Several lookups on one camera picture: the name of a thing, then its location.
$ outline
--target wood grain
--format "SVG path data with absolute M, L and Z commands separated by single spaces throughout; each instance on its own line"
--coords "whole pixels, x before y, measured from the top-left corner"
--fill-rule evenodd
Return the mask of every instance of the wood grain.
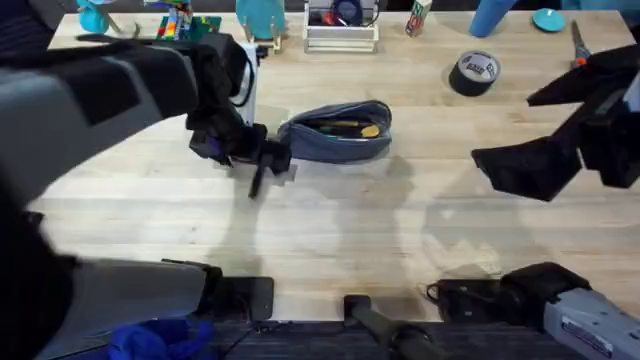
M 594 52 L 632 43 L 616 12 L 568 12 Z M 525 98 L 568 69 L 570 31 L 546 34 L 528 12 L 510 12 L 486 39 L 467 34 L 471 13 L 431 13 L 404 34 L 406 13 L 380 17 L 378 55 L 302 51 L 302 15 L 288 15 L 284 53 L 258 80 L 258 121 L 272 131 L 331 103 L 380 99 L 393 111 L 393 144 L 379 159 L 336 166 L 294 161 L 293 181 L 268 178 L 247 198 L 251 167 L 222 169 L 187 148 L 184 118 L 169 119 L 99 154 L 32 204 L 56 248 L 84 256 L 219 265 L 227 274 L 276 279 L 277 319 L 338 319 L 341 299 L 368 293 L 386 314 L 437 320 L 421 284 L 442 277 L 499 277 L 556 261 L 640 316 L 640 192 L 602 186 L 583 171 L 552 202 L 493 191 L 469 152 L 550 134 L 574 106 L 528 108 Z M 146 35 L 160 14 L 135 18 Z M 243 41 L 234 15 L 222 31 Z M 78 45 L 75 15 L 51 44 Z M 502 64 L 484 96 L 453 92 L 457 57 L 484 50 Z

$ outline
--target gray machine casing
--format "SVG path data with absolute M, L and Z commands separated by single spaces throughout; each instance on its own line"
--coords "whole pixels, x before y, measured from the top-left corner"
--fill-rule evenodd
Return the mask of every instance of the gray machine casing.
M 640 322 L 599 292 L 577 288 L 547 303 L 544 328 L 591 360 L 640 359 Z

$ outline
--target metal bracket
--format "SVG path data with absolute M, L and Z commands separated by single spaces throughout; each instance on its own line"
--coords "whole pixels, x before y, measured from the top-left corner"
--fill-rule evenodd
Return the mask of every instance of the metal bracket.
M 251 29 L 249 28 L 249 21 L 245 16 L 244 21 L 242 22 L 242 29 L 244 29 L 244 35 L 247 38 L 247 41 L 251 44 L 262 45 L 268 48 L 273 49 L 275 54 L 279 54 L 282 52 L 282 34 L 283 32 L 278 30 L 276 26 L 276 18 L 275 16 L 271 17 L 271 36 L 272 38 L 269 40 L 258 40 L 255 35 L 251 33 Z

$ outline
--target blue cup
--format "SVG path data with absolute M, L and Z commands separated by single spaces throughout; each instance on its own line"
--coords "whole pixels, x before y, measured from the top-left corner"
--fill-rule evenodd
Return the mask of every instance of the blue cup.
M 473 16 L 469 32 L 476 37 L 491 34 L 504 15 L 518 0 L 481 0 Z

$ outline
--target blue bowl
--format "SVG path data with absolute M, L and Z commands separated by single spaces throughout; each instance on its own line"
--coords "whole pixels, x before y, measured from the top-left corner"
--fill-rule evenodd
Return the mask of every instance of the blue bowl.
M 564 15 L 553 9 L 540 9 L 533 13 L 533 23 L 546 32 L 562 31 L 567 25 Z

